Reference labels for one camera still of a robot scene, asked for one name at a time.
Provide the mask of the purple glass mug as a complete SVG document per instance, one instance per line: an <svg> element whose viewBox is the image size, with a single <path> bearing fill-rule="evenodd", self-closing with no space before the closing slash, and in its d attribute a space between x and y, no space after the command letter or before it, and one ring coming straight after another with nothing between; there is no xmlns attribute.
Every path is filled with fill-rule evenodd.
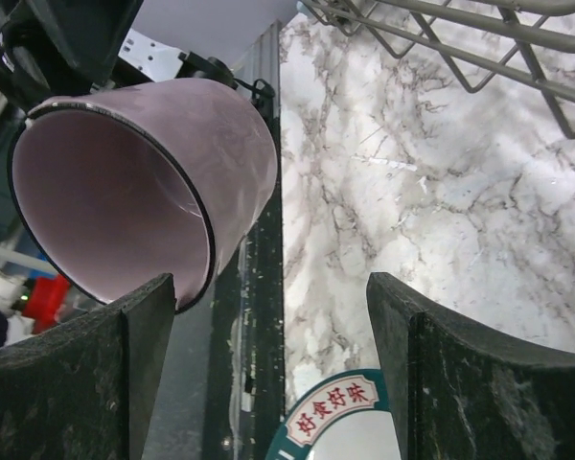
<svg viewBox="0 0 575 460"><path fill-rule="evenodd" d="M34 19L0 28L0 90L25 113L9 148L20 218L47 261L108 304L173 277L185 311L225 269L278 172L263 116L198 77L79 93Z"/></svg>

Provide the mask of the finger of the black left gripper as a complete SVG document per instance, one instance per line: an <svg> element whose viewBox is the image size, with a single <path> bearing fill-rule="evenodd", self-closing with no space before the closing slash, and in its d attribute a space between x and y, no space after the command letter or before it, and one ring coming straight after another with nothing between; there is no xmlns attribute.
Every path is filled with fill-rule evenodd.
<svg viewBox="0 0 575 460"><path fill-rule="evenodd" d="M9 16L9 45L30 53L40 84L86 91L111 77L137 1L20 1Z"/></svg>

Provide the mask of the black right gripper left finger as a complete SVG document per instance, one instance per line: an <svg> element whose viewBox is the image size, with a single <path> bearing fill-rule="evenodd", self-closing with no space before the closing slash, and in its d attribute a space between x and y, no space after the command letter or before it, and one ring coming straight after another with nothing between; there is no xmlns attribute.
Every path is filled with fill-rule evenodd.
<svg viewBox="0 0 575 460"><path fill-rule="evenodd" d="M175 310L162 274L0 349L0 459L139 459Z"/></svg>

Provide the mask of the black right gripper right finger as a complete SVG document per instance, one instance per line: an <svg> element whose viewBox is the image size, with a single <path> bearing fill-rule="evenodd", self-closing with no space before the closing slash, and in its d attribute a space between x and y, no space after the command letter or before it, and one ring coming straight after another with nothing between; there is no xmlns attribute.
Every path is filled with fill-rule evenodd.
<svg viewBox="0 0 575 460"><path fill-rule="evenodd" d="M390 274L367 307L404 459L575 459L575 354L441 306Z"/></svg>

